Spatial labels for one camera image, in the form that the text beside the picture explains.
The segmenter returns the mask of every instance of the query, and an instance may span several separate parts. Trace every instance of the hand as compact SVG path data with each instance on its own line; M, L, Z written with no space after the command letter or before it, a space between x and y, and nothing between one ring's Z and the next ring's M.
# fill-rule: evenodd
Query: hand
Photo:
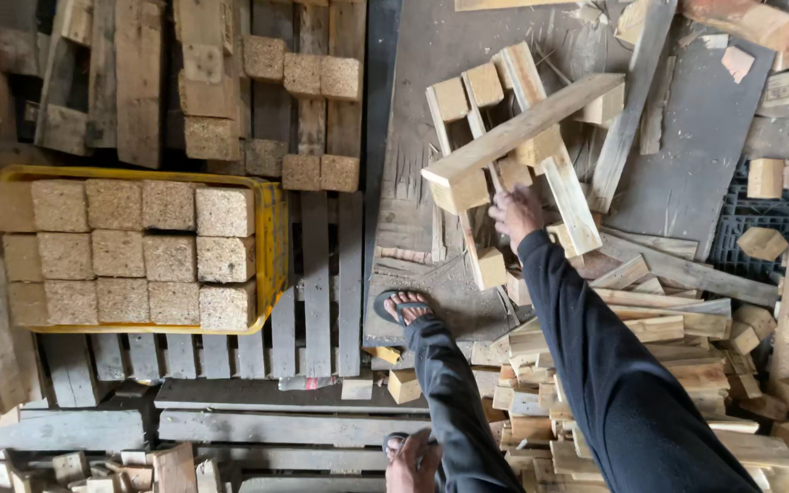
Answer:
M413 433L407 441L396 444L389 441L389 454L394 457L386 468L386 491L389 493L434 493L434 473L440 465L444 449L440 445L428 445L431 429ZM416 467L416 459L422 463Z
M495 205L489 208L489 216L495 220L495 229L499 233L510 236L513 253L517 253L523 238L543 227L540 201L531 189L521 184L510 193L496 193Z

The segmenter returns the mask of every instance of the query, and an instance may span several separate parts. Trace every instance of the flip-flop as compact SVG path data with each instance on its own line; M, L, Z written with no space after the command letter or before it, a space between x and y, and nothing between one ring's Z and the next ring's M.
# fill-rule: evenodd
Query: flip-flop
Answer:
M389 289L387 291L383 291L376 296L376 299L373 300L373 311L376 312L377 315L383 320L391 322L392 324L398 324L401 327L406 327L407 325L403 323L403 311L404 308L426 308L431 311L431 307L428 306L427 303L420 302L412 302L412 303L395 303L394 304L394 311L397 313L397 320L392 317L392 314L386 310L386 300L392 297L397 293L400 293L401 289Z

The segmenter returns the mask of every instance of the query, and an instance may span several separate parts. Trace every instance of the yellow plastic crate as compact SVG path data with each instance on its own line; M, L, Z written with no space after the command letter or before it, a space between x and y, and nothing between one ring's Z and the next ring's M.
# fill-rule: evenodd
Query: yellow plastic crate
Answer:
M0 172L0 182L31 182L50 178L111 178L116 180L168 180L245 187L254 192L257 314L248 330L201 330L199 325L106 324L28 327L46 333L159 332L254 334L264 326L288 283L288 196L278 183L226 174L137 171L115 168L72 168L12 165Z

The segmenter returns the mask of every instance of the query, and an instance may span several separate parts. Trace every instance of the leg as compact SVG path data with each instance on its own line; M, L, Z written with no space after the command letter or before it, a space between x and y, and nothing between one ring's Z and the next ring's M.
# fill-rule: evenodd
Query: leg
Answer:
M394 295L398 303L425 302L421 295ZM395 313L395 303L386 302ZM416 376L431 410L431 428L444 447L446 490L522 491L504 461L479 400L471 366L449 329L428 309L403 309L404 335L416 353Z

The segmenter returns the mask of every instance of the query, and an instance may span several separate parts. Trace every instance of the foot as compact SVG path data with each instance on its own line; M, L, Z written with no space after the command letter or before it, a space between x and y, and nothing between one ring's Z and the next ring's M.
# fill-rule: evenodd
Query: foot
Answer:
M387 299L383 305L385 306L386 311L390 313L395 320L397 320L396 304L402 303L428 303L428 300L418 293L405 293L401 291L400 293L395 293L389 297L389 299ZM434 312L427 308L401 308L400 313L403 315L404 325L410 325L413 320L422 317L422 315Z

